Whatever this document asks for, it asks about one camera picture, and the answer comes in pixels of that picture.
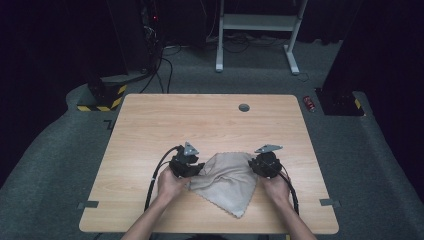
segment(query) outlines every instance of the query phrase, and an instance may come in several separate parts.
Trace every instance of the gray carpet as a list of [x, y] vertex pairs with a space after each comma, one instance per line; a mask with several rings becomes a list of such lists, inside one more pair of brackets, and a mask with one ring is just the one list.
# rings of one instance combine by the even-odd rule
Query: gray carpet
[[[303, 96], [312, 96], [317, 111], [308, 112], [301, 104], [302, 113], [330, 197], [341, 203], [335, 208], [340, 231], [318, 238], [424, 239], [423, 205], [385, 142], [366, 96], [355, 92], [364, 117], [325, 116], [320, 108], [314, 88], [324, 83], [338, 48], [319, 42], [296, 44], [299, 76], [291, 75], [281, 45], [224, 52], [222, 73], [215, 72], [215, 51], [167, 49], [165, 57], [174, 68], [170, 92], [292, 94], [300, 103]], [[169, 71], [163, 62], [159, 74], [164, 85]], [[125, 93], [139, 92], [146, 83], [130, 83]], [[114, 121], [119, 109], [79, 112], [76, 103], [83, 88], [68, 94], [68, 111], [34, 140], [0, 190], [0, 239], [96, 236], [79, 230], [82, 210], [77, 206], [88, 199], [110, 137], [105, 120]], [[157, 78], [145, 92], [161, 92]], [[99, 239], [121, 235], [105, 233]]]

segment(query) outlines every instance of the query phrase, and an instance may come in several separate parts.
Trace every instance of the red object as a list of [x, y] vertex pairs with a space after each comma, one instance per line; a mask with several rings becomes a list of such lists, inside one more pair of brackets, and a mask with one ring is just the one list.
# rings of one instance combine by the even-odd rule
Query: red object
[[303, 102], [305, 103], [305, 106], [309, 112], [315, 112], [315, 104], [314, 102], [312, 102], [311, 97], [309, 96], [303, 97]]

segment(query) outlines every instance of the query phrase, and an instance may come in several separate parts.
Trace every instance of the forearm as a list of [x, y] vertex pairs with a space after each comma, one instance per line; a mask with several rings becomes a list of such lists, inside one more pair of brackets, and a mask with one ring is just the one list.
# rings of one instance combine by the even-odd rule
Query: forearm
[[122, 240], [137, 239], [147, 240], [153, 231], [157, 220], [162, 216], [169, 201], [156, 198], [150, 207], [137, 219], [137, 221], [128, 229]]
[[288, 201], [275, 202], [279, 218], [290, 233], [293, 240], [316, 239], [311, 230], [306, 226], [303, 220], [297, 215]]

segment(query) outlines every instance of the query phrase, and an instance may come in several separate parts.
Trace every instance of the white desk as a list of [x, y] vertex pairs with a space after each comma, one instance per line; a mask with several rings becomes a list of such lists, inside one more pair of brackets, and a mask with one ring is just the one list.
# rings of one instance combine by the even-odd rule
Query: white desk
[[293, 75], [299, 74], [299, 68], [293, 55], [293, 47], [302, 23], [303, 13], [305, 12], [308, 0], [303, 0], [299, 13], [296, 16], [264, 16], [247, 14], [225, 14], [224, 1], [221, 0], [220, 20], [219, 20], [219, 39], [216, 54], [216, 71], [224, 70], [224, 51], [223, 38], [225, 29], [239, 30], [263, 30], [263, 31], [287, 31], [292, 32], [290, 42], [284, 45], [284, 53], [290, 65]]

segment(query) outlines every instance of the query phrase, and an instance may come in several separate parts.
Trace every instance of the beige cloth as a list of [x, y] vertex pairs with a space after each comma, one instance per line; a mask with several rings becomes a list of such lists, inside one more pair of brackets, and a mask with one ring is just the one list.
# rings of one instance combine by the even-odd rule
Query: beige cloth
[[247, 162], [252, 158], [242, 152], [217, 153], [192, 177], [189, 189], [241, 218], [256, 187], [257, 175]]

